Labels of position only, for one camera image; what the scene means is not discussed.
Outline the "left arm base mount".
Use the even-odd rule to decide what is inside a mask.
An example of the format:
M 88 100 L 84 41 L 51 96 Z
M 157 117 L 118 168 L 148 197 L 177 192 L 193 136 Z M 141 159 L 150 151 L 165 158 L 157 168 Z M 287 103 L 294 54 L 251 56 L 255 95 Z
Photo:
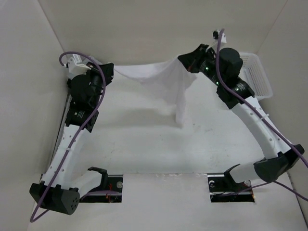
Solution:
M 81 203 L 121 203 L 124 175 L 109 175 L 106 183 L 90 190 L 81 199 Z

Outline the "white tank top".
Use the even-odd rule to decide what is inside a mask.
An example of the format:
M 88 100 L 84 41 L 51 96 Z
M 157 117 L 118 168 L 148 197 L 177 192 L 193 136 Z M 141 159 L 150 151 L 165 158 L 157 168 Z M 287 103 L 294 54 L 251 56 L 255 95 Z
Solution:
M 197 76 L 188 72 L 178 58 L 154 64 L 115 65 L 114 70 L 130 80 L 139 82 L 156 99 L 175 105 L 175 121 L 178 125 L 183 125 L 185 92 Z

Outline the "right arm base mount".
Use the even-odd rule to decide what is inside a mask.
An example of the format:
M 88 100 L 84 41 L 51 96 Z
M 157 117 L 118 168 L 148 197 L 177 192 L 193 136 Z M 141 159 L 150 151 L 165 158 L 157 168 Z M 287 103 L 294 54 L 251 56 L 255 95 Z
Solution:
M 236 183 L 231 178 L 224 176 L 223 173 L 214 173 L 207 175 L 207 181 L 212 203 L 255 202 L 253 190 L 250 188 L 252 186 L 250 180 Z

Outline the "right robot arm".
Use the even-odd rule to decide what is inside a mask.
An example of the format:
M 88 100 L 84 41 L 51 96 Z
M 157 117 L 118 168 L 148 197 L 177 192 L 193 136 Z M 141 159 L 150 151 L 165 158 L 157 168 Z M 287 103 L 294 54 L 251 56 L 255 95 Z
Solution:
M 272 183 L 298 162 L 304 148 L 278 134 L 253 90 L 239 77 L 243 60 L 238 51 L 223 48 L 216 53 L 201 44 L 196 50 L 179 55 L 178 60 L 188 72 L 203 73 L 216 85 L 218 97 L 246 125 L 264 155 L 261 160 L 237 164 L 226 170 L 223 178 L 226 189 L 235 190 L 246 180 L 261 179 Z

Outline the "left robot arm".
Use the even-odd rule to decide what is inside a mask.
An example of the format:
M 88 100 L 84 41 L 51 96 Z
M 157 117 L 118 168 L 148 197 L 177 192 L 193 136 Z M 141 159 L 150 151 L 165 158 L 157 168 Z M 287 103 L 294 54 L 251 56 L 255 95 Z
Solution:
M 80 151 L 91 134 L 99 112 L 96 110 L 104 85 L 113 80 L 114 64 L 83 65 L 83 73 L 67 81 L 72 97 L 66 115 L 61 142 L 40 183 L 33 183 L 29 193 L 47 211 L 71 215 L 81 198 L 91 190 L 103 192 L 108 186 L 107 170 L 90 167 L 77 179 L 72 179 L 73 168 Z

